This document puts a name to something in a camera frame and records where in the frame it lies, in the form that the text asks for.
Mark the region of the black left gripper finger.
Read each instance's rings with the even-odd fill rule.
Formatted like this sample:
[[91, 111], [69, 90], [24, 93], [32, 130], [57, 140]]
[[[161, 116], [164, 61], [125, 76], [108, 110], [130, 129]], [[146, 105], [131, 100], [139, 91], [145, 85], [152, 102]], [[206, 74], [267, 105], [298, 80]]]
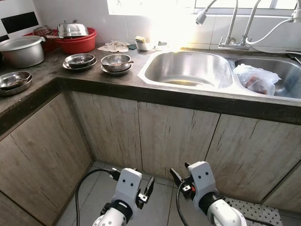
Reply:
[[144, 189], [144, 192], [143, 192], [143, 202], [144, 203], [148, 203], [148, 200], [150, 198], [150, 195], [152, 194], [153, 192], [153, 186], [154, 186], [154, 183], [155, 183], [155, 178], [154, 177], [151, 177], [149, 179], [149, 182], [147, 184], [147, 186], [145, 187]]

